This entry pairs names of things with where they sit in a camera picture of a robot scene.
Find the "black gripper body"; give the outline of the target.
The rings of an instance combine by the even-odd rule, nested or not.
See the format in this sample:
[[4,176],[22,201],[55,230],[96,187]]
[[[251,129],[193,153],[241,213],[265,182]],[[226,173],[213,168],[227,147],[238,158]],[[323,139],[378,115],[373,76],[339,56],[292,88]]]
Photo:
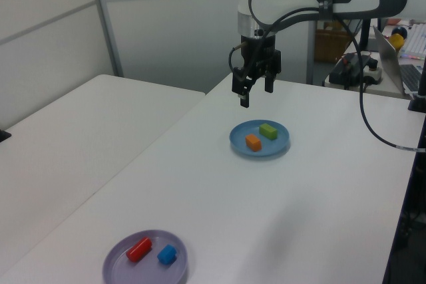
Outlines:
[[242,78],[256,80],[261,76],[276,78],[276,36],[272,35],[258,39],[241,36],[241,43],[246,44],[241,49],[241,55],[244,60]]

